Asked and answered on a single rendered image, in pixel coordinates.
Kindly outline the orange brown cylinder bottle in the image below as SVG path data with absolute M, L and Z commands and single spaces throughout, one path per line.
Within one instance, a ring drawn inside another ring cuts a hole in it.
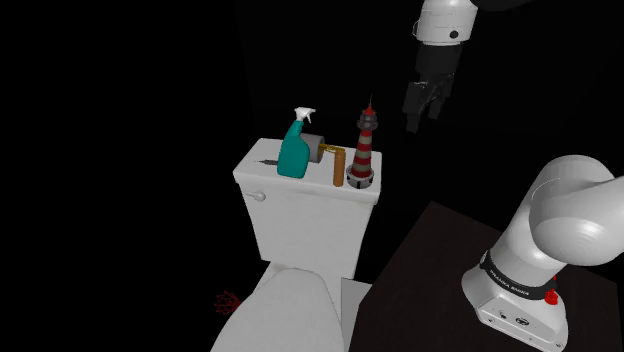
M 319 149 L 323 152 L 332 153 L 334 155 L 334 167 L 333 167 L 333 185 L 335 187 L 342 187 L 344 184 L 345 174 L 345 161 L 346 151 L 344 148 L 321 144 Z

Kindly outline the grey toilet paper roll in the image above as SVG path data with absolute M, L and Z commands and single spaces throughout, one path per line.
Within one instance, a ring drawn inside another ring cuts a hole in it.
M 311 163 L 320 163 L 323 157 L 322 144 L 325 143 L 325 138 L 320 135 L 313 135 L 307 133 L 300 134 L 301 139 L 308 145 L 310 150 L 309 161 Z

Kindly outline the red white striped lighthouse figure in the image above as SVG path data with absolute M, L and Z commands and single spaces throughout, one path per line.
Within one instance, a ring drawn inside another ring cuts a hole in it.
M 350 186 L 356 189 L 368 188 L 374 178 L 372 168 L 372 134 L 378 127 L 377 115 L 372 107 L 372 97 L 369 104 L 362 111 L 357 127 L 360 130 L 357 146 L 352 164 L 348 167 L 346 175 Z

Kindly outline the white toilet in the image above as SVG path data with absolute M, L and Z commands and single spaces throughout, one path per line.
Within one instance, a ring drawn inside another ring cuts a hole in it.
M 229 317 L 210 352 L 345 352 L 341 284 L 356 271 L 381 193 L 382 155 L 372 155 L 365 189 L 333 185 L 332 157 L 309 163 L 302 179 L 260 163 L 281 142 L 259 139 L 233 171 L 269 266 Z

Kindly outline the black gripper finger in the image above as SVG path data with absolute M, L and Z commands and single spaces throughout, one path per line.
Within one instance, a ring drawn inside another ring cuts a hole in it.
M 432 86 L 427 81 L 410 82 L 407 86 L 402 111 L 406 115 L 406 130 L 416 133 L 419 128 L 421 114 L 428 105 L 432 94 Z
M 429 101 L 428 117 L 430 119 L 438 119 L 446 99 L 451 95 L 452 87 L 453 80 L 446 80 L 436 85 Z

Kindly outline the teal spray bottle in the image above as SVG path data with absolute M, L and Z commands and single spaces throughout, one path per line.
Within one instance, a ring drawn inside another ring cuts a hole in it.
M 289 127 L 281 143 L 277 173 L 285 177 L 302 179 L 309 163 L 310 148 L 301 138 L 301 132 L 304 120 L 311 121 L 311 114 L 315 112 L 315 109 L 298 107 L 294 111 L 295 121 Z

